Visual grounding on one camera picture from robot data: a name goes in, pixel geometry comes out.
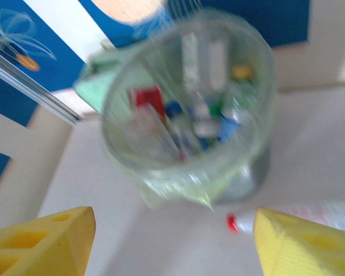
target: yellow bottle cap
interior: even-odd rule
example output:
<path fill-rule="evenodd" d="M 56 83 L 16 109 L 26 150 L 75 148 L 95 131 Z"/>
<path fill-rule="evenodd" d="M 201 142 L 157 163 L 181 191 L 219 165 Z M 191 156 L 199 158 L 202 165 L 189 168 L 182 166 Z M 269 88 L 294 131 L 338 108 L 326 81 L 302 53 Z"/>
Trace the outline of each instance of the yellow bottle cap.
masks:
<path fill-rule="evenodd" d="M 253 70 L 252 67 L 249 65 L 238 65 L 232 67 L 232 77 L 236 79 L 237 81 L 243 80 L 243 79 L 249 79 L 252 80 L 253 78 Z"/>

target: white floor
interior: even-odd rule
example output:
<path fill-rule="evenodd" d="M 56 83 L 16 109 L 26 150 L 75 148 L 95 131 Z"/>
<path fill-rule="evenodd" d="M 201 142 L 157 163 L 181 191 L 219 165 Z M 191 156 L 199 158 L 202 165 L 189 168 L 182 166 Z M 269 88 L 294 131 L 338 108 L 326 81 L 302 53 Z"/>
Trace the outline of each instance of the white floor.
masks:
<path fill-rule="evenodd" d="M 86 275 L 260 276 L 251 235 L 227 229 L 236 209 L 345 201 L 345 87 L 281 94 L 271 167 L 240 205 L 189 202 L 146 207 L 137 188 L 100 147 L 99 120 L 74 127 L 39 216 L 92 206 L 97 230 Z"/>

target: plastic bottle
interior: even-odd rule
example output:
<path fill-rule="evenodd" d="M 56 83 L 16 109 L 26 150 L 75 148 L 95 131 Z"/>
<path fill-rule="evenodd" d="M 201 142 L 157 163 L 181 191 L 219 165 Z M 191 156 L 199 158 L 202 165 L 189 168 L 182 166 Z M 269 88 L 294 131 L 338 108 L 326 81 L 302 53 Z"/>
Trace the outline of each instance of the plastic bottle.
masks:
<path fill-rule="evenodd" d="M 136 155 L 168 163 L 182 160 L 179 149 L 151 104 L 134 108 L 121 129 L 125 142 Z"/>
<path fill-rule="evenodd" d="M 219 29 L 195 28 L 182 36 L 182 99 L 205 149 L 220 133 L 220 104 L 229 76 L 228 36 Z"/>
<path fill-rule="evenodd" d="M 217 138 L 223 144 L 230 141 L 235 132 L 250 120 L 250 109 L 256 101 L 256 90 L 251 81 L 252 68 L 248 65 L 233 67 L 232 77 L 224 96 L 221 130 Z"/>
<path fill-rule="evenodd" d="M 345 202 L 327 201 L 316 205 L 295 204 L 288 206 L 274 206 L 270 209 L 310 220 L 345 231 Z M 228 214 L 227 223 L 234 232 L 252 233 L 256 210 L 245 213 Z"/>
<path fill-rule="evenodd" d="M 189 118 L 185 116 L 180 104 L 176 101 L 169 102 L 166 107 L 166 115 L 170 119 L 170 134 L 181 151 L 184 159 L 202 151 L 202 146 L 197 136 L 194 134 Z"/>

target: red object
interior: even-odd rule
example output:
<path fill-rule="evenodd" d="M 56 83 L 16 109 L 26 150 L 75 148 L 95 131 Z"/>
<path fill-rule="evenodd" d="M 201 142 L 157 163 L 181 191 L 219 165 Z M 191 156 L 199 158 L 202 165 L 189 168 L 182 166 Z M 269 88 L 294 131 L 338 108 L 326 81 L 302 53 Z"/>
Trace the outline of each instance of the red object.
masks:
<path fill-rule="evenodd" d="M 236 225 L 236 220 L 235 220 L 234 214 L 228 214 L 226 217 L 226 222 L 228 224 L 229 229 L 232 232 L 236 232 L 236 233 L 239 232 L 239 229 L 237 228 L 237 225 Z"/>
<path fill-rule="evenodd" d="M 161 88 L 157 85 L 146 88 L 134 88 L 128 90 L 128 97 L 132 107 L 150 104 L 154 107 L 164 125 L 166 125 L 165 107 L 163 105 Z"/>

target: blue bottle cap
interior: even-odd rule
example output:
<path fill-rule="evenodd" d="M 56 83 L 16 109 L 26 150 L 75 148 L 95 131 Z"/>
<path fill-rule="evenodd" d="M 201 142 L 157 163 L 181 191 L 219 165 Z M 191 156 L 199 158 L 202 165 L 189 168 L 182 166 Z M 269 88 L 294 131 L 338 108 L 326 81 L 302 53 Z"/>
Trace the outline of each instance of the blue bottle cap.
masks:
<path fill-rule="evenodd" d="M 165 113 L 170 119 L 182 112 L 183 110 L 177 101 L 171 101 L 165 106 Z"/>

